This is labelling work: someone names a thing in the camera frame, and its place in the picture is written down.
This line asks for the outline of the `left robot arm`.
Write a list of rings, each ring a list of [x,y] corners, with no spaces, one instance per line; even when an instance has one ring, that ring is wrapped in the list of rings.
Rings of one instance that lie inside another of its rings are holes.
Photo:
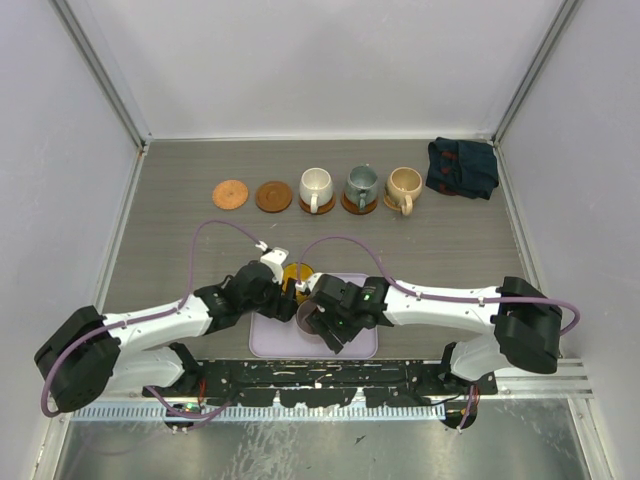
[[[48,417],[79,410],[101,395],[146,387],[178,396],[199,389],[203,368],[183,344],[231,328],[248,313],[281,322],[294,315],[296,279],[252,261],[234,275],[166,305],[132,313],[76,310],[36,352]]]

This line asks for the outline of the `grey-green ceramic mug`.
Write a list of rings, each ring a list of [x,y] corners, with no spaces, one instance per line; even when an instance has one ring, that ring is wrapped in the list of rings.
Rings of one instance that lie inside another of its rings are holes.
[[[360,209],[378,199],[379,182],[375,170],[368,165],[354,167],[349,173],[343,193]]]

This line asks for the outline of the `yellow glass mug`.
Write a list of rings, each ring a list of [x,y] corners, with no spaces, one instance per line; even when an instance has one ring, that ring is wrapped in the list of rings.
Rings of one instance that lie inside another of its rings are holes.
[[[297,282],[298,279],[306,281],[313,274],[314,270],[305,263],[302,263],[301,266],[298,266],[296,262],[286,265],[283,269],[282,292],[285,293],[287,291],[290,279],[293,279],[294,282]]]

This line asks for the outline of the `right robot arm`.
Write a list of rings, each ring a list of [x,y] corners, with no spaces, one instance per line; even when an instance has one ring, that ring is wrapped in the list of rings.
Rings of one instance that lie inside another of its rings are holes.
[[[384,277],[368,277],[356,285],[317,273],[298,289],[315,306],[307,324],[334,353],[361,331],[377,327],[425,325],[473,333],[473,339],[444,350],[438,379],[452,394],[500,369],[549,375],[558,367],[561,309],[519,277],[464,290]]]

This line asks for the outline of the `light cork coaster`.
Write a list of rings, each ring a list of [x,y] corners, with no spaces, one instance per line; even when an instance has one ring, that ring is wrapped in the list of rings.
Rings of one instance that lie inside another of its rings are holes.
[[[400,211],[401,210],[401,207],[398,206],[396,203],[394,203],[387,193],[384,194],[383,199],[384,199],[384,204],[388,208],[390,208],[392,210],[395,210],[395,211]]]
[[[248,187],[236,179],[220,182],[212,192],[214,205],[222,210],[238,209],[247,201],[248,197]]]

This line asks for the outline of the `dark wooden coaster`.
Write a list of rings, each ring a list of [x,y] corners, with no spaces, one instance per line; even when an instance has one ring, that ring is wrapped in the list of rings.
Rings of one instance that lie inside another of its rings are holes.
[[[286,210],[293,199],[292,189],[281,181],[268,181],[256,191],[255,203],[266,213],[279,213]]]
[[[373,202],[366,204],[363,209],[360,209],[355,203],[348,199],[345,193],[342,193],[341,205],[347,212],[353,215],[367,215],[377,208],[378,200],[375,199]]]
[[[311,206],[309,204],[307,204],[301,197],[298,197],[298,204],[299,204],[300,208],[304,212],[306,212],[308,214],[311,214],[311,215],[323,215],[323,214],[326,214],[326,213],[328,213],[329,211],[331,211],[334,208],[335,203],[336,203],[336,195],[333,194],[331,199],[326,204],[324,204],[322,206],[319,206],[317,208],[317,210],[315,212],[313,212],[311,210]]]

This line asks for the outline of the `white ceramic mug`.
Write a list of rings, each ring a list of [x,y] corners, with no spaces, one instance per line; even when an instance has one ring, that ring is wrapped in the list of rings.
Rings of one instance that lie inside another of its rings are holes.
[[[307,169],[301,175],[299,197],[311,206],[313,212],[319,206],[326,204],[333,194],[333,180],[328,171],[314,167]]]

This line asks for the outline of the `beige ceramic mug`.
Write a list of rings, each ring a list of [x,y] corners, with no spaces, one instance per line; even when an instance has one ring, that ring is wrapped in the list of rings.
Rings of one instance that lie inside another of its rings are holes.
[[[386,180],[384,194],[387,193],[394,203],[401,207],[403,216],[409,216],[422,193],[423,180],[420,173],[410,167],[398,167]]]

